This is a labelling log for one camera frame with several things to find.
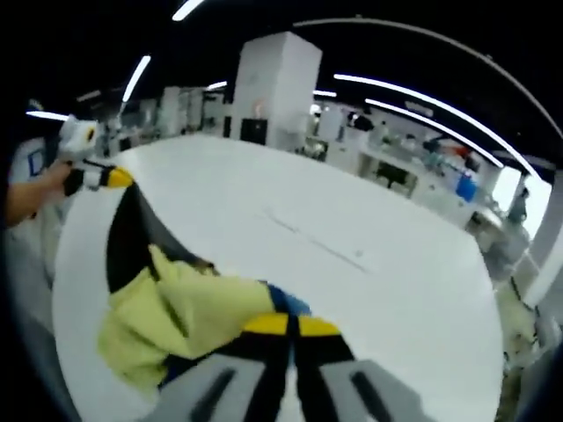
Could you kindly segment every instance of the white table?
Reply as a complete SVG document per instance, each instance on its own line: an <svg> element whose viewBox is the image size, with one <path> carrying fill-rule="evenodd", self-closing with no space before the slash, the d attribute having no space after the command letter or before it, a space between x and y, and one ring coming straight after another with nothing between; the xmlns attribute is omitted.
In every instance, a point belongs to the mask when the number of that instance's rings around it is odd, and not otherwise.
<svg viewBox="0 0 563 422"><path fill-rule="evenodd" d="M184 136L116 161L188 250L222 273L268 280L307 301L359 359L416 390L428 416L494 420L501 326L471 236L368 181L246 142ZM96 353L109 295L106 240L122 194L80 193L57 259L57 351L87 422L130 420L153 405Z"/></svg>

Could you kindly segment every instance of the black ceiling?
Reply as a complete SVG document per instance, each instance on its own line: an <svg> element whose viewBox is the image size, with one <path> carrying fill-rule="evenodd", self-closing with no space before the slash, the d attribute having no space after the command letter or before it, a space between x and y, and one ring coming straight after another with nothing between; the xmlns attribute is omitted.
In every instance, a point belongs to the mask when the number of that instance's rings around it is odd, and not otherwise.
<svg viewBox="0 0 563 422"><path fill-rule="evenodd" d="M518 10L492 2L351 0L331 6L321 0L207 0L183 22L173 22L171 16L181 3L26 3L26 36L17 54L32 70L27 72L31 77L26 92L58 113L79 111L75 98L89 91L102 90L104 98L119 100L143 55L151 55L152 61L133 98L155 97L175 84L207 85L225 79L234 84L238 54L246 41L290 30L323 50L318 88L337 91L341 100L359 104L386 94L375 87L336 81L334 73L374 77L455 106L523 154L552 162L561 157L563 141L537 108L504 77L465 52L378 25L292 26L308 19L362 15L441 33L490 55L563 127L560 26L556 12L540 4ZM449 124L485 148L498 149L462 121Z"/></svg>

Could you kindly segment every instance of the yellow stripe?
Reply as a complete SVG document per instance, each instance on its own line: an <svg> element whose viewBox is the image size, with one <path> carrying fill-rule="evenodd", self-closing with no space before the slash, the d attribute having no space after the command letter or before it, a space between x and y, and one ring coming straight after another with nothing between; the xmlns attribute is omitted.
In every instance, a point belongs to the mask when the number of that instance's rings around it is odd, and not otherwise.
<svg viewBox="0 0 563 422"><path fill-rule="evenodd" d="M288 314L264 314L245 325L244 330L258 334L285 335L288 329Z"/></svg>
<svg viewBox="0 0 563 422"><path fill-rule="evenodd" d="M128 187L133 185L133 177L121 167L109 172L107 187Z"/></svg>
<svg viewBox="0 0 563 422"><path fill-rule="evenodd" d="M313 316L299 317L299 332L303 337L339 336L340 330L326 321Z"/></svg>

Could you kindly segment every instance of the blue container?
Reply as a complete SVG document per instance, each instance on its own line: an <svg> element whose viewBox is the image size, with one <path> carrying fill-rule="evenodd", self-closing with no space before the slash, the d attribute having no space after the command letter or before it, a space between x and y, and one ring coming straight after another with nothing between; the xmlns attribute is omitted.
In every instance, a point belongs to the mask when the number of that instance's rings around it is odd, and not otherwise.
<svg viewBox="0 0 563 422"><path fill-rule="evenodd" d="M471 202L477 193L477 185L472 181L471 176L462 175L457 184L456 194L467 202Z"/></svg>

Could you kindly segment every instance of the yellow towel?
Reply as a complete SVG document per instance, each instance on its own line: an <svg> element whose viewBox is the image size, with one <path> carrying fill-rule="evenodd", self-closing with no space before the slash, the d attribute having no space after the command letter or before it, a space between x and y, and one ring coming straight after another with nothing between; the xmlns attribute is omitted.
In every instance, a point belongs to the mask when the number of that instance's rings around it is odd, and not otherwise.
<svg viewBox="0 0 563 422"><path fill-rule="evenodd" d="M166 377L169 354L196 359L238 337L245 323L274 312L266 285L201 273L149 247L159 280L144 268L110 296L99 353L123 380L149 392Z"/></svg>

